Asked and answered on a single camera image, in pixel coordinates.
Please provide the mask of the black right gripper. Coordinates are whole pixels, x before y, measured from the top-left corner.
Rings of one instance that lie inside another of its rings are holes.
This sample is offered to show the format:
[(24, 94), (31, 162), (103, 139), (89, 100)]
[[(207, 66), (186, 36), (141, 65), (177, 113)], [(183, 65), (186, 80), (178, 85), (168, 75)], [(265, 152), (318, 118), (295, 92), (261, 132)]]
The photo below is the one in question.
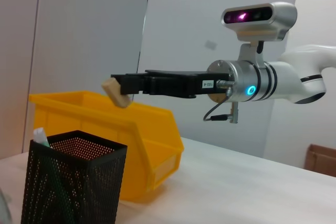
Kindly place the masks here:
[(111, 74), (119, 79), (122, 95), (143, 93), (193, 99), (201, 94), (223, 93), (216, 87), (218, 80), (229, 80), (229, 74), (207, 71), (163, 71), (146, 70), (144, 74)]

